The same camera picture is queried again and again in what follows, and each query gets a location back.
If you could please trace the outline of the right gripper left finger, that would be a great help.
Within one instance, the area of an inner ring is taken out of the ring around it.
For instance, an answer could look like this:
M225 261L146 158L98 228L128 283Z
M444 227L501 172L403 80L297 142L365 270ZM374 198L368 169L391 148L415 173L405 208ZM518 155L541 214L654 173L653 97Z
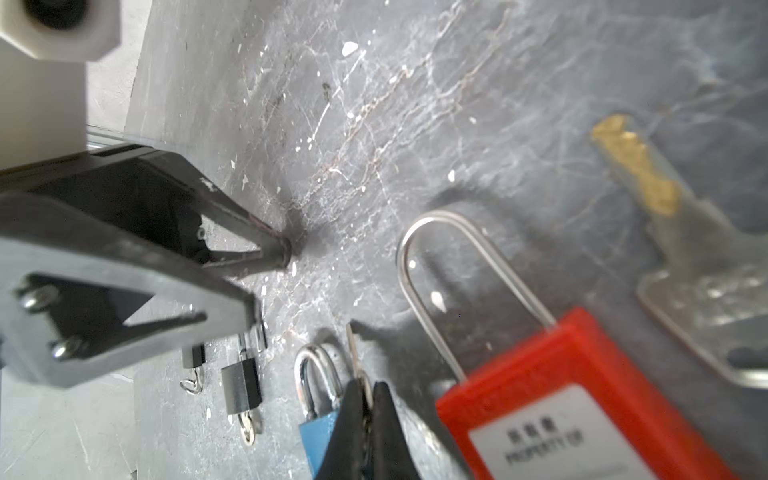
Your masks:
M365 478L368 406L359 379L348 382L315 480L361 480Z

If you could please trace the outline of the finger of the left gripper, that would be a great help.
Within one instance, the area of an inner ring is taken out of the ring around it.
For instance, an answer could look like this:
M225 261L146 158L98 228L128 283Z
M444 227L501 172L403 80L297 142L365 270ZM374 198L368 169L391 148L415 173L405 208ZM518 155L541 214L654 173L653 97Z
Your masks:
M251 293L49 197L1 197L1 366L70 388L243 333Z
M284 235L170 151L123 143L9 167L1 172L1 189L53 198L222 277L282 269L291 259L292 247ZM209 248L203 219L253 243L254 249Z

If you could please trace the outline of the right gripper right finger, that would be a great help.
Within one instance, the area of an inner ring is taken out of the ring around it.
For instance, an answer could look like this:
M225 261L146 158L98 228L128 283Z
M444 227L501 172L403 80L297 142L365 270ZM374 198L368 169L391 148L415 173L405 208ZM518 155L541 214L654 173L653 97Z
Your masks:
M374 385L370 412L370 478L419 480L420 475L386 382Z

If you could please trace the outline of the blue padlock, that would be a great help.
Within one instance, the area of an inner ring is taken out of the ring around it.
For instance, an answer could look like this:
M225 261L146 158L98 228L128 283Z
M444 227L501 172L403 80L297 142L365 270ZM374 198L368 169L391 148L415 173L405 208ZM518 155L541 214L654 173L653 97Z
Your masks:
M314 343L298 350L294 381L304 415L298 431L310 473L315 477L335 426L343 387L332 358L322 346Z

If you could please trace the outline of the small silver blue-lock key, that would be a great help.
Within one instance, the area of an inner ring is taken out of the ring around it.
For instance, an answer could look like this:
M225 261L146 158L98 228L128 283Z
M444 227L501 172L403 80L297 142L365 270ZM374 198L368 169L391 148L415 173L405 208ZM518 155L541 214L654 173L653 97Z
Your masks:
M365 372L357 346L356 336L351 323L346 325L347 342L352 360L353 374L358 381L368 409L373 407L373 391L367 373Z

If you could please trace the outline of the red padlock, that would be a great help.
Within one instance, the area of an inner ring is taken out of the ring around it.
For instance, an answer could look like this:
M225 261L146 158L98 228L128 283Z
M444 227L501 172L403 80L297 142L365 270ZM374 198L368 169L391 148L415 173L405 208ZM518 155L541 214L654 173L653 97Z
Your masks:
M408 255L417 231L464 234L540 331L466 372L415 289ZM456 384L436 403L478 479L729 479L732 471L583 308L554 316L496 245L466 217L419 216L399 242L400 287Z

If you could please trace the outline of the brass silver key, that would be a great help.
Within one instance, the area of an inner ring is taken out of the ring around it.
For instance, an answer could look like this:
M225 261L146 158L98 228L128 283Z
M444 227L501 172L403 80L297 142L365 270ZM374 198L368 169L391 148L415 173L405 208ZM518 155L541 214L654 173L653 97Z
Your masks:
M595 149L649 218L664 257L636 292L646 309L724 379L766 389L767 364L738 366L737 351L767 349L767 237L737 229L701 199L634 118L614 113L590 131Z

